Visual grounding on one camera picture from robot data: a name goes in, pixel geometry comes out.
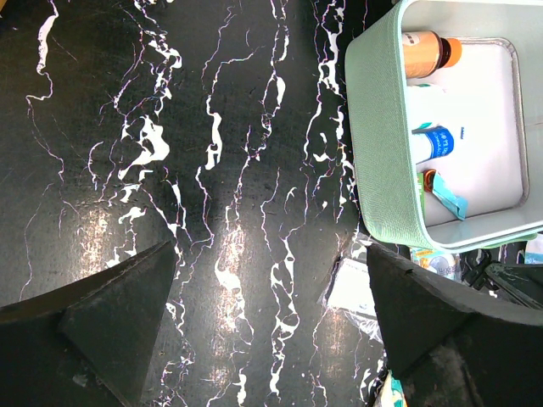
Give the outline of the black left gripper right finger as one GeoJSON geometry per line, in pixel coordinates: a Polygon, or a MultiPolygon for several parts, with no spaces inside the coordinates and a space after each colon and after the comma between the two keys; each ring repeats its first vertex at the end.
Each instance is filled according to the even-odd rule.
{"type": "Polygon", "coordinates": [[[542,308],[494,298],[367,250],[370,287],[394,378],[410,406],[539,406],[542,308]]]}

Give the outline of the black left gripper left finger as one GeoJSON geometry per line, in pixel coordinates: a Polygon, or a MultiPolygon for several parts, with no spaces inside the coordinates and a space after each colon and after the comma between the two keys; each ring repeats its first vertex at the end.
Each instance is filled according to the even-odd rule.
{"type": "Polygon", "coordinates": [[[3,406],[137,406],[175,274],[164,242],[1,309],[3,406]]]}

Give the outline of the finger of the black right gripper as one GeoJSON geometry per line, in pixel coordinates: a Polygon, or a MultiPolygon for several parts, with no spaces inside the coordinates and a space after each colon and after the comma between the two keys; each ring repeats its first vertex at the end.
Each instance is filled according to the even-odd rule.
{"type": "Polygon", "coordinates": [[[507,265],[493,262],[487,276],[519,304],[542,308],[542,264],[507,265]]]}

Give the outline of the teal plaster packet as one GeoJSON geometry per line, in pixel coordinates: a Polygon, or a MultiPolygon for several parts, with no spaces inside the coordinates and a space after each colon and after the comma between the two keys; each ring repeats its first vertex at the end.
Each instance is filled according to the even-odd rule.
{"type": "Polygon", "coordinates": [[[411,260],[416,265],[436,275],[443,276],[454,282],[462,280],[460,256],[458,254],[448,254],[426,248],[412,248],[411,260]]]}

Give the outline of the cyan sachet strip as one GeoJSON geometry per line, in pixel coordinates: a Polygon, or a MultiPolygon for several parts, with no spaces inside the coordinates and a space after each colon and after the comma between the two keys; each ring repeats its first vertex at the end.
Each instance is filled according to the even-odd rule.
{"type": "Polygon", "coordinates": [[[465,220],[467,217],[468,201],[457,196],[445,183],[444,178],[435,173],[432,180],[432,194],[446,207],[458,220],[465,220]]]}

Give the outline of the mint green medicine case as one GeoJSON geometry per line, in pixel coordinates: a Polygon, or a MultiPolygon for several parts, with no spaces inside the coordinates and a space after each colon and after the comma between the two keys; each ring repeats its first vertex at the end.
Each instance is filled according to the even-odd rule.
{"type": "Polygon", "coordinates": [[[344,70],[374,238],[461,253],[541,231],[541,2],[401,1],[344,70]]]}

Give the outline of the brown bottle orange cap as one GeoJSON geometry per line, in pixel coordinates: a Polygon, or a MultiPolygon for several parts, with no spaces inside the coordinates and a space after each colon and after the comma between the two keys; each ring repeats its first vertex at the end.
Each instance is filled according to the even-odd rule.
{"type": "Polygon", "coordinates": [[[436,70],[456,65],[462,57],[462,43],[434,31],[402,33],[404,70],[407,79],[424,78],[436,70]]]}

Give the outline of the blue mask packet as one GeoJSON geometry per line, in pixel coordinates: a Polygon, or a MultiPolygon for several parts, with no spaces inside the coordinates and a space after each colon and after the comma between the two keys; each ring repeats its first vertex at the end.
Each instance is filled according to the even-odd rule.
{"type": "Polygon", "coordinates": [[[524,251],[525,264],[543,264],[543,234],[538,233],[534,239],[527,241],[524,251]]]}

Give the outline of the black handled scissors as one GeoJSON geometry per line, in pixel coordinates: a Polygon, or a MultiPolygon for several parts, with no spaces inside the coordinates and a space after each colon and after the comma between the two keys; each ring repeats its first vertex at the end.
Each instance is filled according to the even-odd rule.
{"type": "Polygon", "coordinates": [[[478,249],[477,252],[462,254],[460,261],[462,283],[496,298],[499,287],[485,271],[485,268],[493,262],[491,251],[489,249],[478,249]]]}

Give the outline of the small red round tin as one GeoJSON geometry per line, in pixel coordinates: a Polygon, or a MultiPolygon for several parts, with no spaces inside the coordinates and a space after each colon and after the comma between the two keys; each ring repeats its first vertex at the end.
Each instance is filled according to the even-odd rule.
{"type": "Polygon", "coordinates": [[[425,170],[423,172],[423,189],[425,192],[432,193],[434,190],[434,178],[437,174],[435,169],[425,170]]]}

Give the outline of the small green box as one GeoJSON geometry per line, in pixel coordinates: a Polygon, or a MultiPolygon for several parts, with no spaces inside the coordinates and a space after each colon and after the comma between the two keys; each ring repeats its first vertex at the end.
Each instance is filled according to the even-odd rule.
{"type": "Polygon", "coordinates": [[[423,218],[425,218],[425,190],[424,190],[424,174],[417,173],[417,194],[420,200],[420,207],[423,218]]]}

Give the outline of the white pill bottle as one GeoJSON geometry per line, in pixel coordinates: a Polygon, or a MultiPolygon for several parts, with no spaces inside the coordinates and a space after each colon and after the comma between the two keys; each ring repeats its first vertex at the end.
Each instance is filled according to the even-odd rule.
{"type": "Polygon", "coordinates": [[[433,84],[411,85],[406,88],[407,119],[413,130],[436,127],[443,119],[445,91],[433,84]]]}

